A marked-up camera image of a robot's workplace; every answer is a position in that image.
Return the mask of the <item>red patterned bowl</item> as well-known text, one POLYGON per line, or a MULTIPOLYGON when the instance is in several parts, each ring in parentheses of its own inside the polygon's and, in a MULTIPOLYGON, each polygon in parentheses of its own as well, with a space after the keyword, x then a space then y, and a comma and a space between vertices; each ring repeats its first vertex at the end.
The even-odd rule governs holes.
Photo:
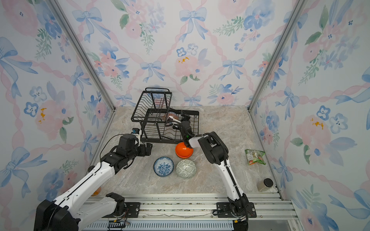
POLYGON ((179 121, 179 117, 174 112, 169 112, 162 116, 162 120, 165 122, 165 125, 171 125, 173 121, 179 121))

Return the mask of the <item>orange bowl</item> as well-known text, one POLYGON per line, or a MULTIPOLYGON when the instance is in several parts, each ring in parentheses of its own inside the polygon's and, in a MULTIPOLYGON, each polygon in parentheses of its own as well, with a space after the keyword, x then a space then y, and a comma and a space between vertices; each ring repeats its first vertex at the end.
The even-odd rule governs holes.
POLYGON ((179 158, 187 159, 193 155, 193 149, 186 147, 184 142, 181 142, 176 145, 175 153, 179 158))

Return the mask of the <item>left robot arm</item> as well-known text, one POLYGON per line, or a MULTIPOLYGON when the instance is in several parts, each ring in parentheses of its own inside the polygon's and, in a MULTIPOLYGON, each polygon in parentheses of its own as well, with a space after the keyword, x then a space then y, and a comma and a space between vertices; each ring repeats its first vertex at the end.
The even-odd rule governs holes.
POLYGON ((141 143, 138 134, 122 134, 119 144, 78 183, 56 199, 45 199, 38 205, 34 230, 81 231, 107 215, 125 216, 128 212, 125 198, 117 193, 108 193, 90 206, 83 205, 102 184, 130 167, 136 157, 150 156, 152 147, 151 143, 141 143))

